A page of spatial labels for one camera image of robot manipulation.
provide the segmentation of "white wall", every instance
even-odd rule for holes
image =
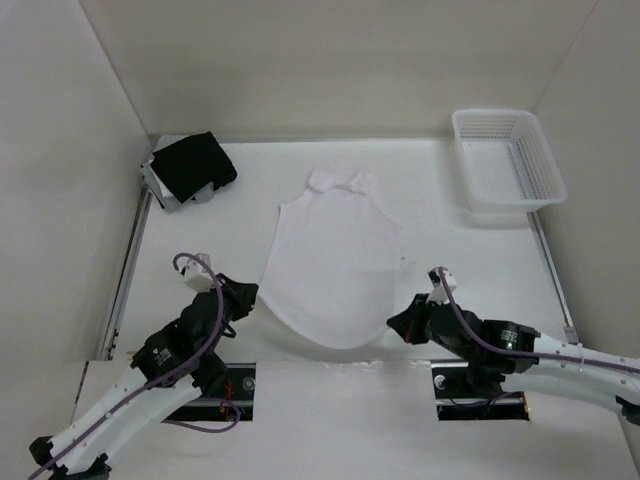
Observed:
[[[640,2],[599,1],[536,113],[569,190],[543,221],[578,333],[640,357]]]
[[[149,143],[77,1],[0,13],[4,381],[93,353]]]
[[[532,109],[595,0],[82,0],[145,128],[441,135]]]

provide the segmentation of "laundry basket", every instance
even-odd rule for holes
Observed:
[[[566,200],[567,189],[535,115],[457,110],[452,121],[471,210],[532,212]]]

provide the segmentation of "white plastic basket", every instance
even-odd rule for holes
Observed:
[[[533,212],[567,199],[556,159],[535,115],[457,110],[451,117],[467,199],[483,213]]]

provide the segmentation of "folded black garment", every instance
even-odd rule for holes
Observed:
[[[151,168],[180,203],[213,182],[217,190],[238,172],[211,132],[191,135],[153,153]]]

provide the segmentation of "screw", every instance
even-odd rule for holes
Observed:
[[[242,379],[242,389],[245,392],[250,392],[256,388],[256,381],[252,377],[244,377]]]
[[[444,382],[447,380],[447,377],[444,375],[436,375],[433,379],[433,384],[438,390],[444,390]]]

